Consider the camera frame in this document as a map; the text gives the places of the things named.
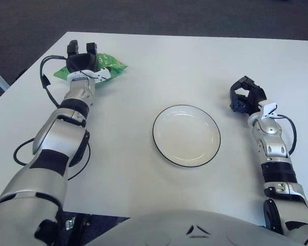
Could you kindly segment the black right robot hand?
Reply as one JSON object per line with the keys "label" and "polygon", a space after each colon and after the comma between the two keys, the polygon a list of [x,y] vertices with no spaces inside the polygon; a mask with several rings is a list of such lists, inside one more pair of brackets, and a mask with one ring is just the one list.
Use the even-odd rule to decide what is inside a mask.
{"label": "black right robot hand", "polygon": [[[238,89],[248,91],[248,95],[237,94]],[[240,78],[231,86],[229,96],[231,109],[248,115],[259,112],[259,102],[267,100],[264,90],[247,76]]]}

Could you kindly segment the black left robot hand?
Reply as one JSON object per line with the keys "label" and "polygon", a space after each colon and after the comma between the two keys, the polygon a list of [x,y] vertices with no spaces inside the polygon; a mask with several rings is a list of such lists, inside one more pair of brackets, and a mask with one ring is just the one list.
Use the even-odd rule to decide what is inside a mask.
{"label": "black left robot hand", "polygon": [[77,40],[72,40],[67,46],[67,60],[66,67],[70,73],[90,70],[98,72],[99,61],[97,58],[97,44],[87,43],[86,53],[79,53],[79,46]]}

